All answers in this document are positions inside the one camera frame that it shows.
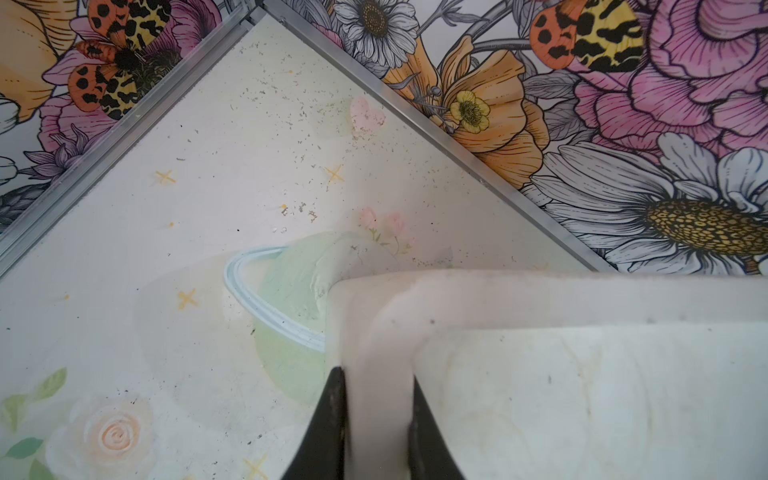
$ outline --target floral mural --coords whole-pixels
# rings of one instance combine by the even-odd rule
[[[0,457],[0,472],[29,480],[145,480],[155,465],[154,416],[141,397],[84,396],[71,406],[68,418],[56,419],[45,430],[35,427],[28,410],[45,415],[51,398],[65,387],[67,369],[58,369],[29,392],[0,401],[0,438],[13,443]],[[31,432],[50,431],[31,436]]]
[[[229,4],[221,4],[224,14]],[[213,0],[0,5],[0,38],[13,45],[0,53],[2,234],[221,23],[222,12]],[[132,22],[140,26],[127,28]]]
[[[618,270],[768,274],[763,2],[285,2]]]

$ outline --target purple flower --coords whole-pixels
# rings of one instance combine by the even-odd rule
[[[56,152],[61,145],[57,136],[77,138],[75,129],[96,137],[112,128],[118,121],[109,118],[100,108],[85,112],[77,108],[68,94],[49,98],[40,107],[38,139],[47,152]]]
[[[80,163],[83,154],[101,138],[97,134],[92,138],[72,125],[75,139],[65,137],[63,134],[53,134],[51,138],[58,142],[58,148],[54,153],[47,151],[26,151],[24,155],[35,163],[34,167],[19,170],[20,174],[29,175],[32,180],[50,180],[54,184],[56,180],[69,168]]]

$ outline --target pink flower painting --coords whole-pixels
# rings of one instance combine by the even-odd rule
[[[413,240],[402,241],[406,231],[406,221],[398,212],[386,215],[379,220],[371,207],[363,208],[359,215],[360,226],[371,233],[371,239],[383,247],[392,248],[393,255],[404,255],[412,248]]]
[[[719,156],[768,149],[768,13],[762,2],[660,0],[645,5],[647,60],[636,72],[587,71],[575,108],[592,141],[658,163],[659,137],[685,134]]]

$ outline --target pink heart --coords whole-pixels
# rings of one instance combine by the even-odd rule
[[[353,98],[349,106],[349,116],[356,131],[372,133],[384,125],[386,115],[378,108],[371,108],[365,97]]]

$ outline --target daisy center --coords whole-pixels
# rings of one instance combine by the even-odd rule
[[[480,125],[480,120],[484,117],[480,111],[480,106],[474,101],[463,101],[458,104],[458,111],[462,114],[462,120],[473,127]]]
[[[768,253],[768,226],[733,208],[696,200],[650,205],[648,225],[671,240],[723,255]]]
[[[386,13],[379,7],[379,4],[373,0],[364,2],[360,7],[360,16],[362,17],[362,23],[366,26],[366,30],[371,32],[372,35],[379,38],[386,37],[389,22],[387,21]]]

